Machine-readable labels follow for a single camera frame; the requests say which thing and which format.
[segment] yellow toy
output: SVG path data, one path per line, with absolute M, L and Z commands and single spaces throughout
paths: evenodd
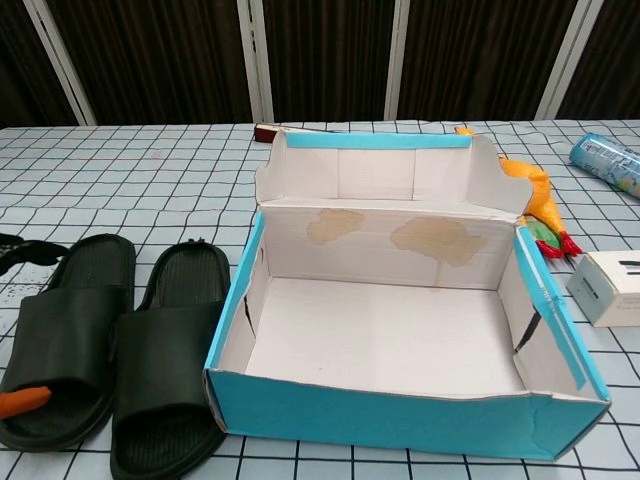
M 455 130 L 459 135 L 473 135 L 473 130 L 469 128 L 456 127 Z M 509 160 L 504 155 L 500 155 L 500 165 L 510 177 L 528 178 L 533 186 L 533 195 L 525 210 L 525 216 L 522 217 L 522 224 L 528 226 L 534 236 L 538 237 L 536 238 L 536 244 L 542 254 L 549 258 L 562 258 L 563 255 L 574 256 L 581 254 L 582 249 L 571 239 L 562 222 L 558 207 L 551 195 L 551 182 L 547 172 L 530 163 Z M 535 217 L 551 230 L 558 237 L 557 246 L 551 245 L 548 240 L 543 239 L 544 237 L 540 238 L 542 235 L 536 235 L 536 231 L 540 229 L 527 225 L 526 215 Z

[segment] dark curtain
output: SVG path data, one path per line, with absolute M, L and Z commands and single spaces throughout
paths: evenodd
M 398 118 L 532 119 L 575 4 L 411 2 Z
M 558 118 L 640 118 L 640 1 L 607 0 Z
M 235 0 L 49 0 L 99 124 L 250 122 Z
M 265 0 L 276 121 L 381 120 L 394 0 Z
M 22 0 L 0 0 L 0 128 L 77 124 Z

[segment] slipper strap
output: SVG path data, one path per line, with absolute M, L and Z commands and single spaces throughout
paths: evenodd
M 55 288 L 20 304 L 2 390 L 76 380 L 98 392 L 110 384 L 115 318 L 126 311 L 122 287 Z
M 202 370 L 224 302 L 122 315 L 114 424 L 171 406 L 208 408 Z

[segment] open cardboard box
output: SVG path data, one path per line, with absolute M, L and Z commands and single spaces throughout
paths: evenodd
M 610 400 L 485 137 L 279 133 L 205 365 L 235 434 L 553 459 Z

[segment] table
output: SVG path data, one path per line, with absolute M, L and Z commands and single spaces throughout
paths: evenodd
M 536 162 L 551 175 L 569 232 L 586 250 L 640 249 L 640 200 L 567 165 L 586 132 L 640 150 L 640 121 L 305 123 L 328 130 L 453 132 L 466 125 L 501 153 Z M 0 231 L 71 245 L 97 233 L 136 244 L 136 302 L 160 253 L 204 238 L 232 270 L 256 204 L 254 171 L 270 145 L 253 124 L 64 127 L 0 131 Z M 550 268 L 566 284 L 575 260 Z M 52 268 L 22 265 L 0 277 L 0 373 L 6 368 L 20 300 L 37 293 Z M 555 464 L 379 450 L 229 436 L 190 479 L 640 479 L 640 328 L 594 329 L 564 289 L 577 327 L 613 398 L 611 411 Z M 30 454 L 0 449 L 0 477 L 11 480 L 110 478 L 111 425 L 76 448 Z

